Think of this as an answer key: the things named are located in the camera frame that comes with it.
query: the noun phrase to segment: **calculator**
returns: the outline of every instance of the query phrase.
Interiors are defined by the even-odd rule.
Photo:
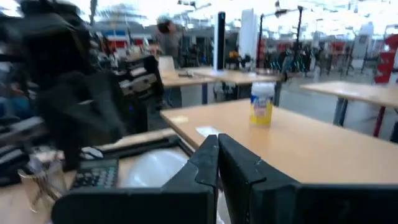
[[[111,188],[118,182],[118,159],[81,161],[71,189],[82,187]]]

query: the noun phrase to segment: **table leg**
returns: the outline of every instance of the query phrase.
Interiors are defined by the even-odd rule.
[[[274,106],[279,106],[280,91],[282,90],[282,82],[278,81],[275,84]]]
[[[236,85],[236,99],[238,100],[241,94],[241,86]]]
[[[201,85],[201,103],[207,104],[207,83]]]
[[[376,120],[376,127],[374,127],[373,136],[379,137],[381,124],[383,122],[384,112],[386,112],[386,108],[382,106],[379,110],[379,115],[377,116]]]
[[[338,120],[338,125],[340,125],[341,127],[344,126],[344,120],[346,119],[347,106],[348,106],[348,100],[344,99],[343,105],[341,106],[340,118]]]
[[[345,99],[338,98],[337,104],[336,104],[336,110],[335,110],[335,117],[333,118],[333,124],[334,125],[340,125],[341,122],[344,123],[344,118],[345,118],[344,117],[345,116],[345,110],[343,111],[344,104],[345,104]]]

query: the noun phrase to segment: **floor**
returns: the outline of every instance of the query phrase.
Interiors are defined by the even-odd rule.
[[[330,72],[328,76],[322,75],[317,82],[344,80],[347,82],[370,84],[373,82],[373,76],[370,74],[370,70],[365,71],[364,74],[351,72],[350,75],[346,77],[345,75],[340,76],[340,72]],[[299,87],[301,84],[313,82],[313,78],[303,77],[294,78],[285,83],[282,87],[280,107],[296,113],[304,114],[305,116],[309,116],[320,121],[332,123],[337,97],[301,90]],[[174,88],[171,94],[173,107],[179,108],[181,106],[185,106],[181,104],[183,101],[182,97],[193,98],[193,95],[201,94],[200,89],[197,86],[192,88],[196,88],[198,91],[186,91],[184,89],[180,90],[179,88]],[[209,86],[209,93],[211,93],[209,94],[209,97],[213,97],[211,92],[212,89],[213,87]],[[364,134],[372,135],[378,112],[378,106],[369,105],[359,101],[350,101],[348,103],[345,127]],[[398,120],[397,118],[398,116],[394,109],[387,108],[379,135],[380,138],[385,140],[390,139],[392,127]],[[149,115],[149,129],[155,130],[165,127],[167,127],[167,124],[160,117],[159,112],[152,110]]]

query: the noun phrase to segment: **desk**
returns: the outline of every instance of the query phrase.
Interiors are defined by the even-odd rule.
[[[183,71],[170,71],[170,72],[163,72],[160,71],[160,76],[162,77],[162,82],[165,88],[171,87],[183,87],[189,85],[201,85],[201,103],[207,104],[207,84],[214,83],[216,80],[210,77],[203,77],[196,75],[192,78],[188,77],[179,77],[178,73]]]
[[[171,129],[137,134],[125,137],[115,144],[103,146],[102,149],[112,150],[130,144],[162,139],[173,134],[175,133]],[[120,160],[118,185],[126,178],[130,167],[137,158],[138,156]],[[68,185],[71,184],[74,176],[75,171],[65,174]],[[29,210],[27,197],[21,184],[0,189],[0,217],[2,224],[43,224],[46,219],[45,212],[33,213]]]
[[[255,72],[244,73],[234,70],[216,71],[211,67],[186,68],[186,70],[193,72],[195,75],[202,75],[204,77],[214,78],[217,81],[236,84],[238,87],[238,98],[240,85],[251,84],[254,82],[276,82],[274,104],[279,105],[282,83],[280,82],[280,77],[276,75],[258,75]]]
[[[386,107],[398,108],[398,86],[366,85],[348,82],[326,82],[302,85],[301,88],[338,97],[333,124],[344,125],[348,100],[381,106],[373,135],[378,136]]]
[[[229,134],[270,165],[305,183],[398,184],[398,146],[274,107],[270,128],[249,123],[249,100],[165,110],[171,127],[195,149],[197,127]]]

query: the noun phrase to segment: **person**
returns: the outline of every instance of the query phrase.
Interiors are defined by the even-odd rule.
[[[160,18],[158,19],[157,28],[160,32],[157,40],[159,41],[163,55],[171,56],[173,58],[174,68],[180,69],[180,64],[178,62],[180,35],[177,32],[177,26],[170,19]],[[163,108],[172,106],[171,95],[172,90],[170,88],[165,89]]]
[[[163,54],[173,57],[174,68],[180,68],[178,62],[180,35],[177,32],[177,26],[170,19],[166,19],[160,20],[157,28],[161,33],[159,44]]]

